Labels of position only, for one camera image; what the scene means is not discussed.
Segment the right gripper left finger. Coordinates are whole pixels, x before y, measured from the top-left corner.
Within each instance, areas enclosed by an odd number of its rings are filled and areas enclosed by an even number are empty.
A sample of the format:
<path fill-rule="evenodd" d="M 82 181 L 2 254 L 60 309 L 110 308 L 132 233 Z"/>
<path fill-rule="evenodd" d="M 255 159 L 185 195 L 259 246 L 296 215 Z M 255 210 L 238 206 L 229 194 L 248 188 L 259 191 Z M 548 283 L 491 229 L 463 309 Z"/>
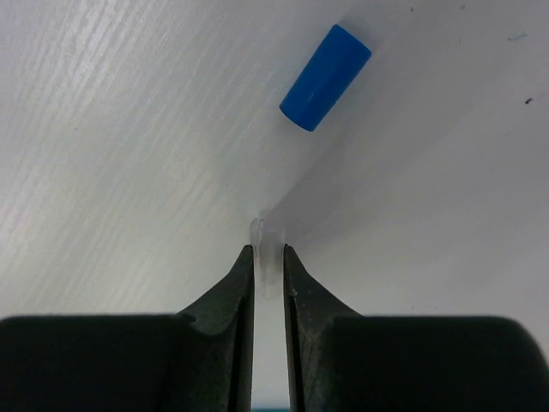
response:
<path fill-rule="evenodd" d="M 1 323 L 4 411 L 247 411 L 250 246 L 180 312 L 20 316 Z"/>

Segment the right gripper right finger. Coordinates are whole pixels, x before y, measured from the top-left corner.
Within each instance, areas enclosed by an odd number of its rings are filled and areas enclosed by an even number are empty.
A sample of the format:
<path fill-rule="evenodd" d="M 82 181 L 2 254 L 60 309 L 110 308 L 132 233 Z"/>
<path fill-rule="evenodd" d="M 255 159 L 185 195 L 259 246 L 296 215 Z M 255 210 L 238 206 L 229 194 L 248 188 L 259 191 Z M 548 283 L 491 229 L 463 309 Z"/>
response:
<path fill-rule="evenodd" d="M 548 366 L 516 321 L 374 316 L 316 281 L 286 246 L 293 411 L 545 411 Z"/>

